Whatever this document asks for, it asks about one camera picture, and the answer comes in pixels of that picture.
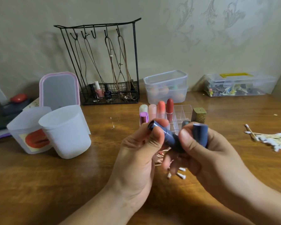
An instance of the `person's left hand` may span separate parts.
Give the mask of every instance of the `person's left hand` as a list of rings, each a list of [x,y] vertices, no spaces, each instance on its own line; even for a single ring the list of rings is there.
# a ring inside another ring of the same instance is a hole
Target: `person's left hand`
[[[164,127],[169,124],[165,119],[156,121]],[[141,208],[150,193],[155,169],[152,157],[163,149],[164,140],[165,135],[160,127],[155,127],[151,132],[148,123],[144,123],[121,143],[106,187],[120,194],[133,213]]]

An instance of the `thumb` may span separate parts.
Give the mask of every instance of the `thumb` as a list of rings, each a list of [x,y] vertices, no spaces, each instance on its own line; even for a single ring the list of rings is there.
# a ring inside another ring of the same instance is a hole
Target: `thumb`
[[[160,127],[155,127],[148,141],[136,152],[137,157],[144,162],[149,162],[157,153],[165,141],[165,135]]]
[[[191,137],[186,129],[182,129],[179,133],[181,146],[191,157],[199,163],[204,164],[212,160],[213,152],[200,145],[194,138]]]

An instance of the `hand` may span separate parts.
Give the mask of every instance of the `hand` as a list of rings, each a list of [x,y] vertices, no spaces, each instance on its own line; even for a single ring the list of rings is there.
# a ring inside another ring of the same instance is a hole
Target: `hand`
[[[156,121],[165,127],[169,124],[165,119]],[[164,140],[160,127],[151,132],[148,123],[144,123],[121,143],[107,187],[123,196],[132,213],[140,209],[150,193],[155,169],[152,157],[162,149]]]
[[[187,167],[201,185],[220,203],[241,213],[244,201],[258,189],[260,181],[244,165],[232,145],[218,132],[208,129],[208,149],[192,138],[193,124],[180,131],[179,139],[185,154],[169,150],[162,167],[176,174]]]

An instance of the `white plastic cup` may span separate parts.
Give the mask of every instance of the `white plastic cup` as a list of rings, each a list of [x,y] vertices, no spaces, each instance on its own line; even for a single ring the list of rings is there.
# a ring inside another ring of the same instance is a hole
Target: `white plastic cup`
[[[52,148],[38,121],[51,112],[48,106],[33,107],[22,111],[8,125],[7,129],[28,154],[37,154]]]
[[[56,109],[43,116],[39,124],[63,159],[72,159],[90,147],[90,131],[79,105]]]

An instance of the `pile of cotton swabs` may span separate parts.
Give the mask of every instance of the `pile of cotton swabs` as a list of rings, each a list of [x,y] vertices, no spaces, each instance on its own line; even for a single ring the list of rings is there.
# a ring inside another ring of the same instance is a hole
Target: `pile of cotton swabs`
[[[163,150],[163,151],[160,151],[156,154],[157,156],[157,160],[155,161],[155,166],[161,166],[162,164],[162,161],[163,161],[163,157],[165,155],[165,152],[167,152],[169,149],[166,149],[166,150]],[[179,170],[181,171],[185,171],[185,168],[182,168],[180,167]],[[179,176],[180,178],[182,179],[186,179],[186,175],[183,175],[183,174],[180,174],[180,173],[176,173],[177,176]],[[168,178],[171,178],[171,173],[169,172],[168,173]]]
[[[256,141],[262,141],[265,144],[272,145],[275,152],[278,152],[281,149],[281,133],[263,134],[253,132],[248,124],[245,124],[245,127],[248,130],[245,133],[250,134],[251,137],[254,138]]]

